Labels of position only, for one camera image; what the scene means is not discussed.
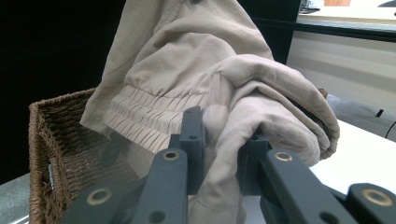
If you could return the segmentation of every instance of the fabric fold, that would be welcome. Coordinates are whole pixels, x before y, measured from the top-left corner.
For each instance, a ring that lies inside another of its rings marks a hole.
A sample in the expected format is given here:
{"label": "fabric fold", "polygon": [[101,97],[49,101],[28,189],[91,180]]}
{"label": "fabric fold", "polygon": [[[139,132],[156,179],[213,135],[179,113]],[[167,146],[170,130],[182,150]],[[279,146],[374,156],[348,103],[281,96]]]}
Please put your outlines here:
{"label": "fabric fold", "polygon": [[207,174],[191,200],[190,223],[243,222],[236,157],[256,129],[306,165],[329,158],[340,135],[318,89],[274,61],[236,0],[127,0],[80,123],[120,133],[131,141],[131,162],[149,166],[180,132],[183,111],[196,105],[204,110]]}

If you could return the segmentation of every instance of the white table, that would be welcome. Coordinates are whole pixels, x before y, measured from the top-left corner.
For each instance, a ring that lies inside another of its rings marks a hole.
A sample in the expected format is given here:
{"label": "white table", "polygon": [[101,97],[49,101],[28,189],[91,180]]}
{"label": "white table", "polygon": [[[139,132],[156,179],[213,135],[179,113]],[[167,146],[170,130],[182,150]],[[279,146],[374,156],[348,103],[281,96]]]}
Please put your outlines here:
{"label": "white table", "polygon": [[[341,137],[337,152],[311,167],[324,184],[344,194],[354,183],[371,183],[396,194],[396,143],[338,121]],[[260,197],[246,197],[247,224],[265,223]]]}

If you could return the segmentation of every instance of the black background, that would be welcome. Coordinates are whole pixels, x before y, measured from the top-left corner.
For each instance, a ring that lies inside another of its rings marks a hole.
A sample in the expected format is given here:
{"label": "black background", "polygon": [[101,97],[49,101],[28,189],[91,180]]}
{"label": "black background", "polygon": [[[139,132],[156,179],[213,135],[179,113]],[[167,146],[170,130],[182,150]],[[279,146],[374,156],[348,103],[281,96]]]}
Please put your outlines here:
{"label": "black background", "polygon": [[0,1],[0,184],[29,173],[29,104],[99,84],[124,3]]}

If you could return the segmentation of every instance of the woven basket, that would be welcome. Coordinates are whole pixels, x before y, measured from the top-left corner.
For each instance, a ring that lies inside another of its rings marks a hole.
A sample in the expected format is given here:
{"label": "woven basket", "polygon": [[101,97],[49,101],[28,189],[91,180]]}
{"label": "woven basket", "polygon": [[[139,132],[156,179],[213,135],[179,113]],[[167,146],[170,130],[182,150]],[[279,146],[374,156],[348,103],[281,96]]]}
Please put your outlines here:
{"label": "woven basket", "polygon": [[94,182],[137,179],[121,158],[111,167],[100,165],[108,140],[79,124],[92,93],[80,91],[30,105],[30,223],[58,223]]}

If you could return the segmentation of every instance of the cable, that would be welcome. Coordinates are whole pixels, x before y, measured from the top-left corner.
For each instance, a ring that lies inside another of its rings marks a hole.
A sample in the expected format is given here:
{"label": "cable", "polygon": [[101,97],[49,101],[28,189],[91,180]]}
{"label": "cable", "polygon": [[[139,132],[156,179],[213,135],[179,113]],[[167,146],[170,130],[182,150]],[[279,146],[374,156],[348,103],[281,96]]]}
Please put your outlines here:
{"label": "cable", "polygon": [[393,128],[393,126],[394,126],[395,124],[396,124],[396,121],[394,121],[393,124],[392,124],[392,126],[390,126],[390,128],[389,128],[387,134],[385,135],[385,138],[388,138],[388,134],[389,134],[390,130],[392,130],[392,128]]}

